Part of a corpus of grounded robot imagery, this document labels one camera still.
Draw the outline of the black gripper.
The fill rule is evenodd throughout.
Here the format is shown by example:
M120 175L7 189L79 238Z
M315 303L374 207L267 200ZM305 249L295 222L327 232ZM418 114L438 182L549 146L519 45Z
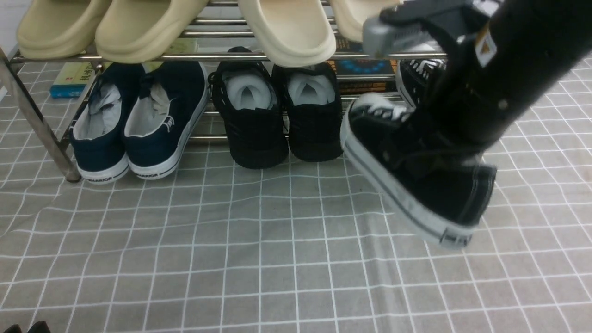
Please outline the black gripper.
M380 141L383 179L491 177L490 166L477 159L483 145L453 124L466 73L463 66L436 68L413 111L381 99L380 120L387 125Z

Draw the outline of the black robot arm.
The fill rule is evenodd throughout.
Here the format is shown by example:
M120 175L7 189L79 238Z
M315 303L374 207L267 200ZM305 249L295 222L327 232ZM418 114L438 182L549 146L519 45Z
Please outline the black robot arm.
M589 0L506 0L491 16L469 0L417 0L379 19L427 32L447 57L379 146L388 170L417 178L494 145L591 51Z

